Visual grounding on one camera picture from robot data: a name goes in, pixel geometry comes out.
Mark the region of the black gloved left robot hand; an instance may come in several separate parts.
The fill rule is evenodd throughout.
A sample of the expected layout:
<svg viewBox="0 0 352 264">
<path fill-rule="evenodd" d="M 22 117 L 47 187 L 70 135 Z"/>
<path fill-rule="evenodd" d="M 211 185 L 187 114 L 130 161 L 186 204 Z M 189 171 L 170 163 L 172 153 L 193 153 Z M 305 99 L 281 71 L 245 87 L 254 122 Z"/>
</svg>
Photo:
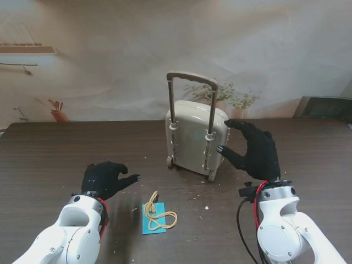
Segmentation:
<svg viewBox="0 0 352 264">
<path fill-rule="evenodd" d="M 108 200 L 117 192 L 124 190 L 140 181 L 141 175 L 132 174 L 119 179 L 120 174 L 127 174 L 128 168 L 124 164 L 111 161 L 88 165 L 81 183 L 81 192 L 93 192 L 102 200 Z"/>
</svg>

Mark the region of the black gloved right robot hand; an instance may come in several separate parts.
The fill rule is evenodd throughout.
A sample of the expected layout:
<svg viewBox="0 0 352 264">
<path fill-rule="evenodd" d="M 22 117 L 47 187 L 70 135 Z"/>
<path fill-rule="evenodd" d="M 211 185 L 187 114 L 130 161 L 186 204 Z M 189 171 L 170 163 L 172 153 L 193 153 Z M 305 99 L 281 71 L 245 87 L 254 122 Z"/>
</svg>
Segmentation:
<svg viewBox="0 0 352 264">
<path fill-rule="evenodd" d="M 276 144 L 269 131 L 262 131 L 252 123 L 226 120 L 229 128 L 240 130 L 247 142 L 246 154 L 241 156 L 226 146 L 217 146 L 216 150 L 236 169 L 247 172 L 257 180 L 274 181 L 281 178 Z"/>
</svg>

